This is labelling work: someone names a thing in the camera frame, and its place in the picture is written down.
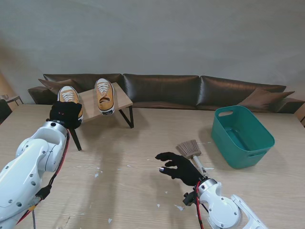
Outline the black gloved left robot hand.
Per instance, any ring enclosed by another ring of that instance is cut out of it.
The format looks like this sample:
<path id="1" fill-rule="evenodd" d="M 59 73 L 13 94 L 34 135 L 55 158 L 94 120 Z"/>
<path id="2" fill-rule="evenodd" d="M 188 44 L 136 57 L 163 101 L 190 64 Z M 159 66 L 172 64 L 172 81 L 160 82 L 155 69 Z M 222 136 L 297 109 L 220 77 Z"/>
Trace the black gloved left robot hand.
<path id="1" fill-rule="evenodd" d="M 80 103 L 56 101 L 52 105 L 49 119 L 63 122 L 65 128 L 76 129 L 81 125 L 81 120 L 79 120 L 81 109 Z"/>

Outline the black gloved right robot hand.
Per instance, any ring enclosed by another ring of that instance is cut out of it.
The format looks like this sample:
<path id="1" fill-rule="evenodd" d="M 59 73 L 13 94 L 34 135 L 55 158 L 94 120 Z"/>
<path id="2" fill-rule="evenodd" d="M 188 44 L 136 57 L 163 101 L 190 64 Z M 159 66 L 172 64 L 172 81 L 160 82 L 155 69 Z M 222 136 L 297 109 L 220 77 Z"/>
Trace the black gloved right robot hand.
<path id="1" fill-rule="evenodd" d="M 205 179 L 195 166 L 183 156 L 173 152 L 164 152 L 159 153 L 155 158 L 166 162 L 163 167 L 159 168 L 161 173 L 172 179 L 180 179 L 185 185 L 194 187 L 199 181 Z"/>

